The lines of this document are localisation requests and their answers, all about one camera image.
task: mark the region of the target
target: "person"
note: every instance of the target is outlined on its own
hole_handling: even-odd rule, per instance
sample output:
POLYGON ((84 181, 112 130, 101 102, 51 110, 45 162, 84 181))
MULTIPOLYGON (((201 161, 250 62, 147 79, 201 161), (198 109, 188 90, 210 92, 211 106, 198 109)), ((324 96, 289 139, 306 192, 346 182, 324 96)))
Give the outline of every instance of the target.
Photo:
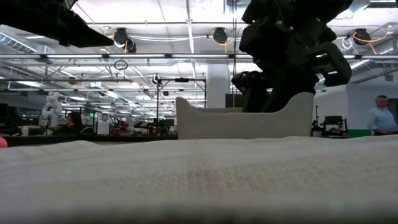
POLYGON ((368 112, 368 128, 373 136, 397 134, 397 123, 387 106, 387 96, 380 95, 376 98, 376 107, 368 112))
POLYGON ((67 116, 67 123, 59 126, 54 134, 79 134, 83 129, 83 123, 79 112, 71 112, 67 116))

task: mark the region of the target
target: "man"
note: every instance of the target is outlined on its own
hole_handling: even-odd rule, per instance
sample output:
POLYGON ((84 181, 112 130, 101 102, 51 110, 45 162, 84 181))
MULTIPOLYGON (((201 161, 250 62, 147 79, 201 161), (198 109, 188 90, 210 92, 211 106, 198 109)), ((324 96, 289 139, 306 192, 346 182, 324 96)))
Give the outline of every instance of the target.
POLYGON ((376 107, 368 113, 368 128, 372 131, 373 136, 397 134, 397 123, 387 105, 387 97, 380 95, 376 98, 376 107))

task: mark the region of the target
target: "white fabric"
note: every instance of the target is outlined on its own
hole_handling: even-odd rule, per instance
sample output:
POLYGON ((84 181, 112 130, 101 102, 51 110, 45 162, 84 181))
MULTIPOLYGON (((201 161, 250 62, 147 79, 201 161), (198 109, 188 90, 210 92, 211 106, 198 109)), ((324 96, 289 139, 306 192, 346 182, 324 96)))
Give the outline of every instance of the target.
MULTIPOLYGON (((78 206, 88 206, 84 213, 91 216, 103 215, 96 212, 99 206, 120 204, 145 204, 145 211, 159 212, 164 203, 177 204, 176 211, 198 205, 204 210, 215 205, 256 210, 287 203, 303 213, 308 208, 309 214, 319 215, 314 211, 355 202, 349 211, 368 216, 372 214, 369 211, 386 209, 382 206, 385 203, 379 202, 388 201, 387 208, 397 208, 397 143, 398 137, 385 136, 185 140, 118 146, 79 141, 4 149, 0 150, 0 221, 7 218, 10 223, 21 217, 32 221, 35 215, 49 210, 64 217, 78 206), (314 201, 329 207, 313 206, 314 201), (377 209, 367 207, 376 204, 377 209)), ((338 211, 346 213, 347 209, 338 211)))

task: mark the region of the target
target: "pink object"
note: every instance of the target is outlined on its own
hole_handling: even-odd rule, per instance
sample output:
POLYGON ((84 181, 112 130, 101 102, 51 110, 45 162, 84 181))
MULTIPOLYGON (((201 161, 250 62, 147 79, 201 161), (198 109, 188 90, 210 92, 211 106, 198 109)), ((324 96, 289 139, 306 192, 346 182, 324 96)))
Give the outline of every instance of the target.
POLYGON ((0 149, 7 149, 7 148, 8 148, 7 141, 4 138, 0 137, 0 149))

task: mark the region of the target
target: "white column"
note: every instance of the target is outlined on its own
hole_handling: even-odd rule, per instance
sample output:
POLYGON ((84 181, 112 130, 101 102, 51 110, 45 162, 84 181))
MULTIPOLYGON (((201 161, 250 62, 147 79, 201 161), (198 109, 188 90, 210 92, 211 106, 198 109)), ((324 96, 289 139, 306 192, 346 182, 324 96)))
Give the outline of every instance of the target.
POLYGON ((228 65, 207 65, 207 108, 225 108, 230 83, 228 65))

